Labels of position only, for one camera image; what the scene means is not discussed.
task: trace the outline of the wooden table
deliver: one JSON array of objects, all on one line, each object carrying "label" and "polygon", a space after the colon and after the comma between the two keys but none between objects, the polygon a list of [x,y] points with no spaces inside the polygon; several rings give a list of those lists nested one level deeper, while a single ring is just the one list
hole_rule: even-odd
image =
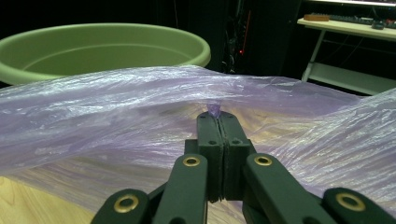
[{"label": "wooden table", "polygon": [[0,224],[84,224],[94,213],[0,176]]}]

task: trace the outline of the small object on shelf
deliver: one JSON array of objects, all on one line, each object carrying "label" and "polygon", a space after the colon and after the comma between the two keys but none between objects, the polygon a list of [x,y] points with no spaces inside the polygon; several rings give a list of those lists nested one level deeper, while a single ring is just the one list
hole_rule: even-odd
[{"label": "small object on shelf", "polygon": [[330,16],[328,15],[315,15],[315,14],[305,14],[304,20],[306,21],[328,21]]}]

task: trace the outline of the translucent plastic sheet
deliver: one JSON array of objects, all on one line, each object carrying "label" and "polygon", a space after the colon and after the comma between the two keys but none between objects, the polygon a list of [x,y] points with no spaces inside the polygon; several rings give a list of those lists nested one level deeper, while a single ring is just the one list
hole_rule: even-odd
[{"label": "translucent plastic sheet", "polygon": [[[396,90],[360,98],[196,66],[37,82],[0,90],[0,175],[96,212],[120,189],[164,183],[196,117],[220,109],[308,191],[354,189],[396,217],[395,108]],[[243,220],[240,203],[210,204],[209,223]]]}]

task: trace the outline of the shelf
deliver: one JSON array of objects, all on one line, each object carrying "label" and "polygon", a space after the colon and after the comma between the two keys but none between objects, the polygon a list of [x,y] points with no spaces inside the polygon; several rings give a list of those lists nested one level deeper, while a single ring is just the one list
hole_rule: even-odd
[{"label": "shelf", "polygon": [[312,63],[309,79],[369,95],[396,88],[396,80],[350,71],[323,63]]},{"label": "shelf", "polygon": [[311,29],[331,31],[345,35],[358,35],[374,39],[396,41],[396,29],[385,28],[383,30],[376,30],[371,28],[370,25],[344,21],[306,21],[304,18],[297,20],[297,23]]}]

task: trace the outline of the wooden surface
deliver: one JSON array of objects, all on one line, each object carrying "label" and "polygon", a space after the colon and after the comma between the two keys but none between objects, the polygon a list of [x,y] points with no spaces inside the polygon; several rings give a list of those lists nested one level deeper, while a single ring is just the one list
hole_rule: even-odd
[{"label": "wooden surface", "polygon": [[84,224],[94,213],[0,176],[0,224]]},{"label": "wooden surface", "polygon": [[304,20],[304,18],[297,20],[297,23],[313,29],[332,31],[347,35],[359,35],[375,39],[396,41],[395,29],[385,28],[383,30],[376,30],[371,28],[370,25],[343,21],[306,21]]}]

